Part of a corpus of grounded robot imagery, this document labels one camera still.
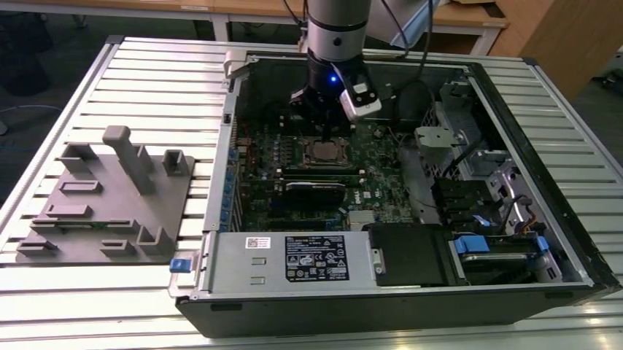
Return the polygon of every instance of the power supply label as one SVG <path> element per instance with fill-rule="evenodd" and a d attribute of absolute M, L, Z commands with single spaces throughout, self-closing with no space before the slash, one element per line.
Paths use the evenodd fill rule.
<path fill-rule="evenodd" d="M 289 282 L 346 281 L 344 236 L 286 236 L 285 278 Z"/>

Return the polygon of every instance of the slotted metal surface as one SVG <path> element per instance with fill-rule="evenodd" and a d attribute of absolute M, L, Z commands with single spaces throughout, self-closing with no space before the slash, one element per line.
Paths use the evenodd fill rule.
<path fill-rule="evenodd" d="M 173 147 L 198 160 L 177 248 L 200 246 L 225 97 L 221 62 L 225 51 L 236 47 L 294 50 L 280 45 L 140 38 L 104 48 L 46 140 L 48 150 L 37 154 L 30 174 L 24 174 L 0 211 L 0 220 L 2 215 L 9 219 L 0 235 L 0 263 L 8 266 L 0 269 L 0 342 L 5 342 L 0 348 L 305 349 L 321 344 L 341 349 L 540 349 L 544 345 L 619 349 L 623 292 L 582 306 L 556 308 L 509 326 L 210 340 L 194 331 L 173 306 L 166 266 L 10 267 L 29 218 L 38 214 L 62 173 L 62 164 L 54 161 L 62 144 L 93 142 L 96 152 L 112 152 L 100 139 L 104 128 L 114 124 L 133 129 L 132 141 L 145 143 L 149 154 Z M 481 63 L 603 256 L 623 276 L 621 171 L 538 68 L 514 58 L 430 56 Z M 190 281 L 186 276 L 178 285 L 188 286 Z"/>

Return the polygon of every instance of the blue latch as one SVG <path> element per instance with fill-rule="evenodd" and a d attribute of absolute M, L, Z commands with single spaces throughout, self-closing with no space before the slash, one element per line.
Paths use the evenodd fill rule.
<path fill-rule="evenodd" d="M 489 221 L 486 221 L 480 215 L 472 215 L 472 217 L 477 220 L 477 222 L 480 223 L 480 225 L 482 225 L 484 227 L 489 227 L 489 226 L 490 226 Z"/>
<path fill-rule="evenodd" d="M 545 237 L 538 236 L 536 238 L 536 245 L 538 246 L 538 249 L 541 252 L 545 252 L 549 250 L 549 245 L 546 244 Z"/>
<path fill-rule="evenodd" d="M 190 265 L 190 259 L 170 259 L 168 270 L 170 271 L 170 273 L 189 273 Z"/>
<path fill-rule="evenodd" d="M 489 252 L 484 236 L 460 236 L 454 240 L 456 253 L 486 253 Z"/>

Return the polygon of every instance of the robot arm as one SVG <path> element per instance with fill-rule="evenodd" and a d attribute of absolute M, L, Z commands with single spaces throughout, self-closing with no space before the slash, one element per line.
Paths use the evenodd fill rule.
<path fill-rule="evenodd" d="M 289 104 L 321 127 L 324 139 L 345 119 L 353 123 L 380 110 L 361 54 L 369 2 L 308 2 L 308 82 Z"/>

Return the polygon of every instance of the wooden desk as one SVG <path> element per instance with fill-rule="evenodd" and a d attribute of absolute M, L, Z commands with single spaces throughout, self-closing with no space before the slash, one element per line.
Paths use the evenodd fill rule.
<path fill-rule="evenodd" d="M 302 0 L 288 0 L 294 14 L 302 15 Z M 229 22 L 292 24 L 292 18 L 281 0 L 214 0 L 210 8 L 212 17 L 224 16 Z M 433 16 L 433 32 L 441 34 L 465 34 L 477 36 L 470 50 L 472 55 L 486 55 L 498 32 L 508 26 L 505 18 L 488 16 L 480 5 L 445 4 L 437 8 Z M 229 37 L 217 37 L 228 41 Z"/>
<path fill-rule="evenodd" d="M 288 0 L 288 4 L 301 16 L 302 0 Z M 293 23 L 281 0 L 0 0 L 0 9 L 70 15 L 209 20 L 220 42 L 230 39 L 230 22 Z M 472 55 L 488 54 L 500 29 L 506 26 L 508 21 L 489 17 L 478 5 L 450 3 L 434 12 L 434 33 L 477 36 Z"/>
<path fill-rule="evenodd" d="M 0 10 L 68 15 L 210 20 L 214 0 L 0 0 Z"/>

